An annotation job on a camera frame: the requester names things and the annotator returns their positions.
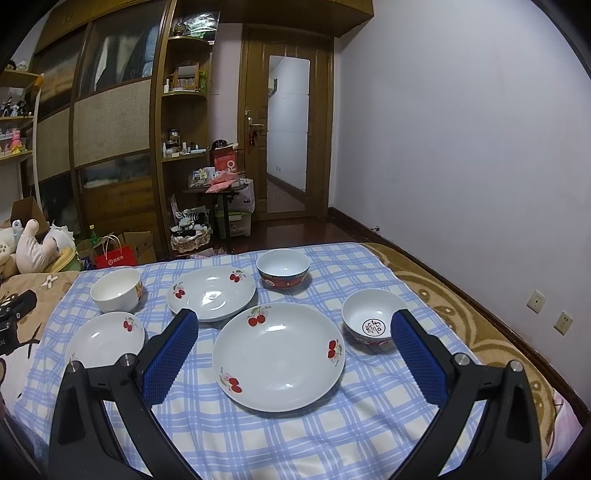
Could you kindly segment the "plush toy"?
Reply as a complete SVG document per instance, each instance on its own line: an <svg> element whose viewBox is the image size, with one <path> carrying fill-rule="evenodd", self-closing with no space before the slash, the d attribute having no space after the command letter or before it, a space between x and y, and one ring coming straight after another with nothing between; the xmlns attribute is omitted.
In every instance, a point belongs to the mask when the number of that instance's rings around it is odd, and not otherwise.
<svg viewBox="0 0 591 480"><path fill-rule="evenodd" d="M42 241L39 222L31 219L25 226L15 220L1 228L1 279L17 274L55 273L66 269L76 256L73 234L66 226L51 225Z"/></svg>

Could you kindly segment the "brown patterned blanket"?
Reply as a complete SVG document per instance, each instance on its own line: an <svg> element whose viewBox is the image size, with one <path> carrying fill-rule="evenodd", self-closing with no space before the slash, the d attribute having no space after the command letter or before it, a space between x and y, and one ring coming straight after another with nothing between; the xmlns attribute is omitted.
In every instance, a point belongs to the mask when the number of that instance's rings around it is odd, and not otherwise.
<svg viewBox="0 0 591 480"><path fill-rule="evenodd" d="M503 366L517 359L524 364L537 412L543 458L558 462L580 433L580 424L557 390L556 381L526 352L525 343L502 322L402 253L379 243L365 246L432 308L481 362Z"/></svg>

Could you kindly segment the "cardboard box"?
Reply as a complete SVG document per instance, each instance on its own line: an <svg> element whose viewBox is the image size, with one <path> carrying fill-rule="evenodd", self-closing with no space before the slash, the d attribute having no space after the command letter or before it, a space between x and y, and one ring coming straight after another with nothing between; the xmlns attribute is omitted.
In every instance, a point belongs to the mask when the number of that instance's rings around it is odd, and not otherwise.
<svg viewBox="0 0 591 480"><path fill-rule="evenodd" d="M119 234L118 238L122 244L130 247L137 265L157 261L153 246L153 235L150 231L124 232Z"/></svg>

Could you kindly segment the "wooden door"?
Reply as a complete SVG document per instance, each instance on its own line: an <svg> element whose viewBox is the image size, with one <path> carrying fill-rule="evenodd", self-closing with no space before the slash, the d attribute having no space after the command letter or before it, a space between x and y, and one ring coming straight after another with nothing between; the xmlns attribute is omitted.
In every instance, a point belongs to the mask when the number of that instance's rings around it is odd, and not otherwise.
<svg viewBox="0 0 591 480"><path fill-rule="evenodd" d="M243 27L238 136L257 219L327 213L333 80L332 38Z"/></svg>

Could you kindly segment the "red paper bag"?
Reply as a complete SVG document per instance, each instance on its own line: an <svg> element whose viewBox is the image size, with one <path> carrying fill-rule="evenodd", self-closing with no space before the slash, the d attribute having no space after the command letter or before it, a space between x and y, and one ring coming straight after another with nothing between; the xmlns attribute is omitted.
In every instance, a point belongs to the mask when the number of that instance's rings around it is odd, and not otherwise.
<svg viewBox="0 0 591 480"><path fill-rule="evenodd" d="M98 254L95 256L97 269L113 267L135 267L137 260L132 248L124 244L115 235L103 236L96 246Z"/></svg>

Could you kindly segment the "small cherry plate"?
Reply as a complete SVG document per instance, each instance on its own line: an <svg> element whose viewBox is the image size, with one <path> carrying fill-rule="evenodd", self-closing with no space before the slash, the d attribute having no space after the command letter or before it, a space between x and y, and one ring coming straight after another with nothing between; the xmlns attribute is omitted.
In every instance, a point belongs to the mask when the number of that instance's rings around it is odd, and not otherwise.
<svg viewBox="0 0 591 480"><path fill-rule="evenodd" d="M127 312L110 312L84 323L65 350L65 362L85 368L109 366L124 354L138 354L145 343L141 321Z"/></svg>

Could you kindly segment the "bowl with red seal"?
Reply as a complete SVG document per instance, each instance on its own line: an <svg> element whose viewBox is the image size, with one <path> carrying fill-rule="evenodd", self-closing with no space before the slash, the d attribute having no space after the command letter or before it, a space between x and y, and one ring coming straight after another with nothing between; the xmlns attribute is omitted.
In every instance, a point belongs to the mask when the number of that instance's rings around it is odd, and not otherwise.
<svg viewBox="0 0 591 480"><path fill-rule="evenodd" d="M394 313L407 309L398 295L382 289L360 290L342 304L342 322L356 341L380 346L392 341L391 320Z"/></svg>

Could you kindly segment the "white wall socket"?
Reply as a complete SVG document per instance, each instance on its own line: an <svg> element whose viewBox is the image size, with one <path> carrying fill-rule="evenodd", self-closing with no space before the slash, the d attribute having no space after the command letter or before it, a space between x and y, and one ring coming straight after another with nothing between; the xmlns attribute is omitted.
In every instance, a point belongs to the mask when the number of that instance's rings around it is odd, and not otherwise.
<svg viewBox="0 0 591 480"><path fill-rule="evenodd" d="M545 305L545 302L545 296L538 290L534 290L530 299L527 302L527 307L536 314L540 314Z"/></svg>
<svg viewBox="0 0 591 480"><path fill-rule="evenodd" d="M561 335L565 335L569 328L573 323L573 318L568 315L566 312L562 312L559 315L557 322L554 325L556 331L558 331Z"/></svg>

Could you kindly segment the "large cherry plate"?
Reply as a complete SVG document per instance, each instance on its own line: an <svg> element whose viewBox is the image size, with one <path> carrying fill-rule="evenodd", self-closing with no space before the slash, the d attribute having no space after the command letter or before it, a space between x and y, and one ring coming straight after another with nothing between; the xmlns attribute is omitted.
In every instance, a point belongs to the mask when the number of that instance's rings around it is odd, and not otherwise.
<svg viewBox="0 0 591 480"><path fill-rule="evenodd" d="M315 308L260 305L221 329L212 370L224 394L250 410L283 413L320 400L345 369L339 327Z"/></svg>

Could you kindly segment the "plain white bowl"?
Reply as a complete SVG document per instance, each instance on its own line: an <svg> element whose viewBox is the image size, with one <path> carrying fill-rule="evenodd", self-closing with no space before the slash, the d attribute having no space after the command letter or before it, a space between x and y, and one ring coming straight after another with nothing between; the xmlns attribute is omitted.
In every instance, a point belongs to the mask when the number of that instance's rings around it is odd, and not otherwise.
<svg viewBox="0 0 591 480"><path fill-rule="evenodd" d="M143 295L140 272L120 268L102 276L90 289L90 297L102 313L132 313Z"/></svg>

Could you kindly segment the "wooden wardrobe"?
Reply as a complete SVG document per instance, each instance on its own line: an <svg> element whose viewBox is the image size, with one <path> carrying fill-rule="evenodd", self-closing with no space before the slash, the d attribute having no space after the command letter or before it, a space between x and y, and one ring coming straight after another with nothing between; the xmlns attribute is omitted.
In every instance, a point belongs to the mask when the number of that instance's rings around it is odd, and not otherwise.
<svg viewBox="0 0 591 480"><path fill-rule="evenodd" d="M63 1L32 57L43 75L37 190L77 239L148 231L171 256L168 201L205 161L215 1Z"/></svg>

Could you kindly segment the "wicker basket with items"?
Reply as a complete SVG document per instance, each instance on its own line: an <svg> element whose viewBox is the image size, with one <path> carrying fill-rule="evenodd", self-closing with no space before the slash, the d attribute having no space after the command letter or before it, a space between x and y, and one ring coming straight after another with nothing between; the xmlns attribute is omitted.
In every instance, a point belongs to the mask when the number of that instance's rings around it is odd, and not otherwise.
<svg viewBox="0 0 591 480"><path fill-rule="evenodd" d="M189 253L211 241L212 228L204 206L176 211L170 228L170 245L174 252Z"/></svg>

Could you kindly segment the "medium cherry plate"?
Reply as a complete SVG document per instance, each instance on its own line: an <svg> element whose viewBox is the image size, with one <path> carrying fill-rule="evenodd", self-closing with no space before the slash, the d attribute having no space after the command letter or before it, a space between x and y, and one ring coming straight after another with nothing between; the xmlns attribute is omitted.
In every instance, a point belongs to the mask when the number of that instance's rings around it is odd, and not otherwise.
<svg viewBox="0 0 591 480"><path fill-rule="evenodd" d="M232 266L199 268L181 275L166 292L172 313L188 309L199 322L228 319L245 309L256 294L252 276Z"/></svg>

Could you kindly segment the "red patterned bowl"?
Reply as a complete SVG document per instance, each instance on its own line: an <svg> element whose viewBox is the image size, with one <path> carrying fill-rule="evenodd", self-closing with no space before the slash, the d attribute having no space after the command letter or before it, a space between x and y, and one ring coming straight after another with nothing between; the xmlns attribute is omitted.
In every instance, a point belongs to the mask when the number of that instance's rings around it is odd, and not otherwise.
<svg viewBox="0 0 591 480"><path fill-rule="evenodd" d="M266 251L256 260L263 285L276 290L290 290L304 282L311 267L307 255L294 249Z"/></svg>

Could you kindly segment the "small black side table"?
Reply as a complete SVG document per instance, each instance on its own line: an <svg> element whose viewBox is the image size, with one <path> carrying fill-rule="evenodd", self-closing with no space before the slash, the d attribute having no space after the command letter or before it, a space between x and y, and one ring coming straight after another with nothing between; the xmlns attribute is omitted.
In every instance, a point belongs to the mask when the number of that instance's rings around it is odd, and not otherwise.
<svg viewBox="0 0 591 480"><path fill-rule="evenodd" d="M211 185L184 189L185 194L209 196L214 200L215 218L221 240L249 236L252 215L256 211L256 196L252 179L238 178L231 185L216 191Z"/></svg>

